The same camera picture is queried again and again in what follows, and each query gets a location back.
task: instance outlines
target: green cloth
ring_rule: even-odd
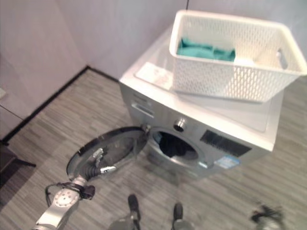
[[[196,58],[208,58],[222,61],[234,61],[236,57],[235,50],[223,50],[208,44],[199,44],[190,41],[188,38],[182,38],[178,55],[184,55]]]

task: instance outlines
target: washing machine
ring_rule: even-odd
[[[81,148],[67,168],[70,178],[89,158],[99,167],[119,167],[145,146],[152,163],[198,178],[248,164],[273,150],[283,92],[266,103],[174,92],[170,35],[171,28],[119,81],[133,126],[112,130]]]

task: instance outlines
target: wood-grain floor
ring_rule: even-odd
[[[74,152],[93,137],[129,125],[118,84],[87,71],[11,139],[11,150],[37,168],[21,168],[0,190],[0,229],[31,229],[47,208],[45,186],[67,181],[66,164]],[[177,201],[196,229],[254,229],[249,217],[261,201],[283,207],[288,229],[306,230],[307,79],[286,89],[275,149],[262,159],[183,182],[142,153],[123,170],[90,184],[96,186],[95,197],[80,202],[66,230],[107,229],[128,212],[130,193],[139,199],[143,230],[170,229]]]

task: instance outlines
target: open door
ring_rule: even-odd
[[[67,164],[67,175],[70,180],[76,178],[88,163],[97,168],[120,168],[139,154],[146,143],[146,133],[140,127],[123,127],[102,134],[73,155]]]

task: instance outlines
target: white laundry basket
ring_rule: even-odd
[[[177,55],[182,38],[235,49],[234,62]],[[177,92],[265,102],[300,76],[306,61],[289,29],[244,17],[179,11],[169,50]]]

